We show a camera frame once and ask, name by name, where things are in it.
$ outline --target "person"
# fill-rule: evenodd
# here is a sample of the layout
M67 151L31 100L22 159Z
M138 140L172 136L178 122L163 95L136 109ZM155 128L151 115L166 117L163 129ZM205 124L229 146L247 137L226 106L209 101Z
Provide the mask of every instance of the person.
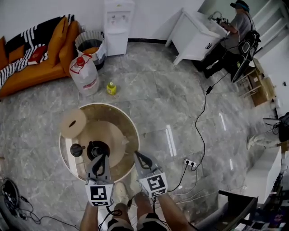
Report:
M289 112L286 115L279 118L280 123L277 123L274 127L278 129L278 133L272 131L248 136L247 149L250 149L255 144L265 146L266 148L275 147L281 142L289 140Z
M121 210L121 216L113 216L108 222L107 231L133 231L128 216L127 202L129 201L126 188L123 183L118 182L115 185L115 191L120 200L114 210ZM172 231L195 231L186 220L185 215L180 208L174 203L168 194L158 196L159 204L162 208L168 226ZM159 220L154 213L150 204L150 200L143 192L135 195L135 203L137 205L137 230L138 231L166 231L165 225ZM84 216L80 224L80 231L97 231L98 230L98 207L93 207L87 203Z
M205 57L202 62L193 61L198 71L203 71L208 79L214 73L220 71L226 64L237 64L240 60L239 42L252 30L252 18L249 14L249 6L241 0L231 4L236 9L236 16L230 24L221 23L221 26L230 32L216 47Z

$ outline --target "sink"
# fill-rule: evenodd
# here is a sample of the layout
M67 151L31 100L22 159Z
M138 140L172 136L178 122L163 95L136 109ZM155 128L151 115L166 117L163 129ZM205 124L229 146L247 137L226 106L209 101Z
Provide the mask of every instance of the sink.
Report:
M208 16L199 12L194 13L195 19L199 21L203 28L218 34L221 38L226 36L227 31L218 25L214 20L208 20Z

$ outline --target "metal tool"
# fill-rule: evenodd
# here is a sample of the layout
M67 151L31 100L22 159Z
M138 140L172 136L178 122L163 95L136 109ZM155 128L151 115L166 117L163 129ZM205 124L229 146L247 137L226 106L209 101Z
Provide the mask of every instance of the metal tool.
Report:
M112 205L113 185L108 156L102 154L94 158L88 165L85 185L90 204L93 206Z
M156 197L168 190L166 175L155 157L149 154L134 153L135 167L139 183L149 197Z

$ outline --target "black pants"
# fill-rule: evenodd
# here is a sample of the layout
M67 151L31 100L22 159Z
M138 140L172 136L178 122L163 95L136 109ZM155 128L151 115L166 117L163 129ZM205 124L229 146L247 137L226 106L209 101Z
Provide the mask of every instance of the black pants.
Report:
M239 59L240 55L233 54L230 51L226 52L226 49L219 43L202 61L202 68L206 69L215 61L218 61L211 69L209 69L210 74L216 73L224 67L226 69L228 68L227 71L230 72L230 66L236 65Z

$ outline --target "power strip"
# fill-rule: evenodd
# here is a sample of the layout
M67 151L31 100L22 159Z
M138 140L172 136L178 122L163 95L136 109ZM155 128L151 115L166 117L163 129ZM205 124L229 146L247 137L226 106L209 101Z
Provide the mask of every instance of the power strip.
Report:
M190 161L188 159L184 159L184 164L187 164L187 162L189 162L188 163L189 166L193 166L194 168L197 167L197 163L196 162Z

